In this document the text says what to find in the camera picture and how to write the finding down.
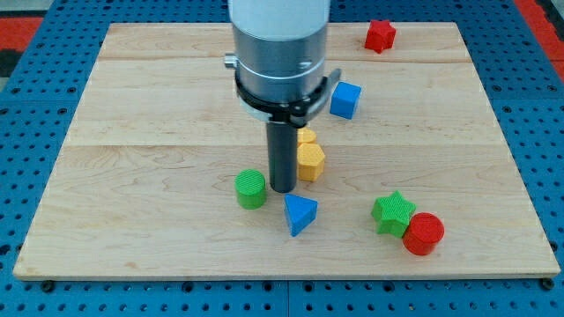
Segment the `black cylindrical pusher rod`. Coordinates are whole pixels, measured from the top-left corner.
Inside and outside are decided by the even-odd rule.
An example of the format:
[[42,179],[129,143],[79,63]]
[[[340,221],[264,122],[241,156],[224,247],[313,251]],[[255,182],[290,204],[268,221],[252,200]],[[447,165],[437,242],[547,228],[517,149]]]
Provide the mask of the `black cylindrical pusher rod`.
[[266,134],[271,188],[279,193],[291,192],[297,178],[297,129],[268,122]]

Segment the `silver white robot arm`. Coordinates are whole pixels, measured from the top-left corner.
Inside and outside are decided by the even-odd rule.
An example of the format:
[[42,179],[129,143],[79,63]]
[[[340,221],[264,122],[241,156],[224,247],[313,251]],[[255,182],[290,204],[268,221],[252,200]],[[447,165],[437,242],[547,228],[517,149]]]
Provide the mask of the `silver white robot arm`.
[[297,181],[297,132],[325,107],[341,71],[324,72],[328,0],[229,0],[234,52],[225,55],[248,114],[266,126],[271,188]]

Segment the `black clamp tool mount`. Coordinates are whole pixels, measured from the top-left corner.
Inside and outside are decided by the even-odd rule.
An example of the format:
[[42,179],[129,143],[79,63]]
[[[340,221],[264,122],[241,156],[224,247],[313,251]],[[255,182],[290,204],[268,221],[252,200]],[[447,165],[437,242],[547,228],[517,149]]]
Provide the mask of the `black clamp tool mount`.
[[301,129],[323,110],[341,73],[341,69],[334,69],[309,95],[292,102],[260,100],[243,86],[238,77],[234,78],[234,82],[240,104],[249,115],[262,122],[284,123]]

